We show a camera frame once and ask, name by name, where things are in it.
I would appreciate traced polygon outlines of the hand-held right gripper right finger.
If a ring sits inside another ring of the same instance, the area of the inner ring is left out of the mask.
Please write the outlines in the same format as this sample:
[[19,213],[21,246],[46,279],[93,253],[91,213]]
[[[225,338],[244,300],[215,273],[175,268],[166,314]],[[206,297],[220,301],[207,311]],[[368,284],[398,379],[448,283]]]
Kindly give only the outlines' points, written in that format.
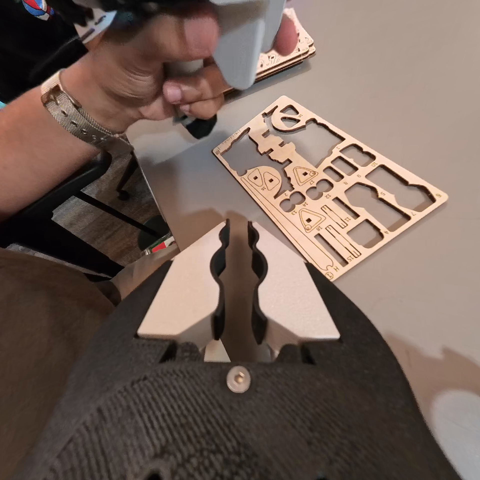
[[257,222],[248,222],[253,291],[251,328],[274,361],[286,345],[336,341],[340,333],[307,263]]

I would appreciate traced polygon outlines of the grey desk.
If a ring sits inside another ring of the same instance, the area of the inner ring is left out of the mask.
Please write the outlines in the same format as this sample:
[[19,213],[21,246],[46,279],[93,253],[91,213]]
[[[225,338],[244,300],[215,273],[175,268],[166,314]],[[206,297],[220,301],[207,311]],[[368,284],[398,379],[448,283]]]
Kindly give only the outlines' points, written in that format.
[[247,338],[255,281],[247,220],[285,237],[212,149],[285,95],[447,193],[448,201],[335,285],[394,351],[438,442],[479,479],[479,1],[293,1],[316,55],[237,97],[195,142],[180,125],[129,129],[180,249],[231,220],[225,346]]

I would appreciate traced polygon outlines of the stack of wooden model boards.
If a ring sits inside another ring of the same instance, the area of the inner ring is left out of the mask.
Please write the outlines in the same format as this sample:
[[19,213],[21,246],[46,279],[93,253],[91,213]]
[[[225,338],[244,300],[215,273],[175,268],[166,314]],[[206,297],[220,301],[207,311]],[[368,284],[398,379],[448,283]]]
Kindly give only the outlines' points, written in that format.
[[[286,1],[245,1],[217,5],[221,36],[213,54],[230,90],[243,91],[255,83],[303,62],[315,53],[313,38]],[[283,16],[296,29],[296,47],[286,56],[273,45]]]

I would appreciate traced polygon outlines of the person's left hand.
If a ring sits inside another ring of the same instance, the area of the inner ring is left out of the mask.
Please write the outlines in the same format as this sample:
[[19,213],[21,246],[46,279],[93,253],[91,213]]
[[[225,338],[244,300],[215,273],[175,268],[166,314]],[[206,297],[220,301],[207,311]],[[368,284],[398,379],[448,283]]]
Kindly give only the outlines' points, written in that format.
[[222,108],[228,88],[211,57],[219,32],[208,3],[157,14],[137,28],[110,28],[63,70],[60,81],[91,118],[113,133],[142,119],[167,119],[176,108],[209,119]]

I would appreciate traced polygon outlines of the laser-cut wooden puzzle sheet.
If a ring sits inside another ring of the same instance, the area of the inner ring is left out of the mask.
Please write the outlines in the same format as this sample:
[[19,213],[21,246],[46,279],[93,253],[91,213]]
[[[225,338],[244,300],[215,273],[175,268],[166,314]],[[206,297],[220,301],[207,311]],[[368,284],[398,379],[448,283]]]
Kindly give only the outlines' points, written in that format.
[[331,281],[448,199],[287,96],[212,153],[304,259]]

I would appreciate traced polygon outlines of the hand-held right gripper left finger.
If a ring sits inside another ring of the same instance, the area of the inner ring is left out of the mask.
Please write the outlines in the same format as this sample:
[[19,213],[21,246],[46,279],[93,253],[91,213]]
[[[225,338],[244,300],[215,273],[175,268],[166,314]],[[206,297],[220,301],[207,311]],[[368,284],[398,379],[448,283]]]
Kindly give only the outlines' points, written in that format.
[[218,224],[172,261],[138,330],[142,339],[192,343],[205,362],[229,363],[221,337],[230,220]]

